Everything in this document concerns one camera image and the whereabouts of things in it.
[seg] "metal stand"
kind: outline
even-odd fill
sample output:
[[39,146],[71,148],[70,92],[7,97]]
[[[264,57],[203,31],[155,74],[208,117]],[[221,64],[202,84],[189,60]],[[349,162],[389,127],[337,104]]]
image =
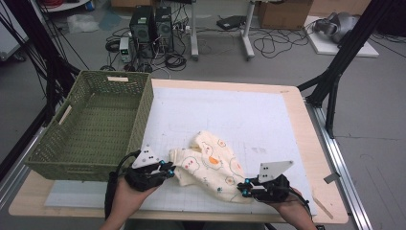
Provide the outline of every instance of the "metal stand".
[[[33,62],[35,71],[47,80],[47,103],[2,162],[0,167],[0,180],[5,177],[12,167],[12,164],[20,156],[22,150],[32,140],[36,131],[44,124],[46,126],[51,121],[55,114],[57,103],[61,97],[67,97],[75,82],[74,75],[79,73],[78,68],[69,64],[59,54],[54,42],[48,36],[48,33],[45,31],[45,28],[36,15],[31,1],[4,0],[4,2],[40,55],[40,57],[33,57],[31,52],[26,52],[30,60]],[[26,51],[29,51],[25,42],[22,42],[16,34],[15,29],[11,28],[4,19],[0,18],[0,21],[19,42],[21,47],[27,49]]]
[[372,0],[354,29],[344,40],[343,45],[328,69],[320,76],[298,86],[300,91],[317,84],[312,94],[306,97],[306,102],[315,107],[321,107],[323,100],[329,94],[326,118],[326,130],[330,138],[333,135],[333,121],[337,100],[338,83],[344,71],[358,54],[364,43],[373,33],[379,21],[398,0]]
[[247,51],[247,60],[249,60],[255,56],[253,47],[250,42],[250,38],[248,37],[248,33],[250,32],[251,20],[253,19],[253,14],[254,14],[254,7],[255,7],[255,1],[250,1],[249,5],[248,5],[247,21],[245,23],[245,30],[241,30],[242,41],[244,43],[245,50]]
[[199,59],[199,48],[197,47],[197,31],[196,31],[196,0],[192,0],[192,33],[191,33],[191,49],[193,60]]
[[[191,26],[191,50],[192,50],[192,59],[198,60],[199,59],[199,49],[197,46],[197,32],[196,32],[196,14],[195,14],[195,4],[197,0],[192,0],[192,26]],[[254,51],[248,37],[248,33],[250,32],[251,20],[254,14],[254,7],[255,7],[254,0],[251,0],[248,5],[248,12],[247,12],[247,21],[245,23],[245,30],[241,30],[241,37],[242,42],[244,43],[245,50],[247,51],[247,60],[253,58]]]

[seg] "crumpled fabric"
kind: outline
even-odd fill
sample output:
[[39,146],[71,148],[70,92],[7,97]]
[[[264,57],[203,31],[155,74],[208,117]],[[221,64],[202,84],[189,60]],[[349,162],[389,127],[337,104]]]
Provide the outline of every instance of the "crumpled fabric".
[[169,157],[181,186],[200,185],[212,196],[228,202],[252,201],[237,189],[245,173],[233,151],[209,131],[200,131],[189,149],[172,149]]

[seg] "small box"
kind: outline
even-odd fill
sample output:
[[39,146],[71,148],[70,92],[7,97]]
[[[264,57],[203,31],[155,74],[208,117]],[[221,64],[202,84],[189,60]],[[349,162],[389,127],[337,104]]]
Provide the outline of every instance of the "small box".
[[313,0],[289,0],[280,4],[261,3],[259,25],[266,29],[300,30]]

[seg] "cardboard box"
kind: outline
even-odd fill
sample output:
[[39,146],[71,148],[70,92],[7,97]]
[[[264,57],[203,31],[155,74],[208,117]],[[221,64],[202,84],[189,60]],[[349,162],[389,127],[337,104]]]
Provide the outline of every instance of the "cardboard box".
[[332,12],[361,15],[371,0],[314,0],[309,15],[327,17]]
[[289,0],[282,4],[261,3],[259,25],[266,29],[300,30],[313,0]]
[[111,0],[114,8],[135,8],[137,5],[154,6],[154,0]]

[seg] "computer case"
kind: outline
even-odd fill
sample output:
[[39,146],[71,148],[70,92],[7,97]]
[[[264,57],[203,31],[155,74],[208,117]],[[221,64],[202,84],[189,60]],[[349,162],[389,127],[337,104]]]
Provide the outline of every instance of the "computer case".
[[171,15],[172,11],[170,7],[156,9],[155,23],[161,52],[172,53],[174,51]]

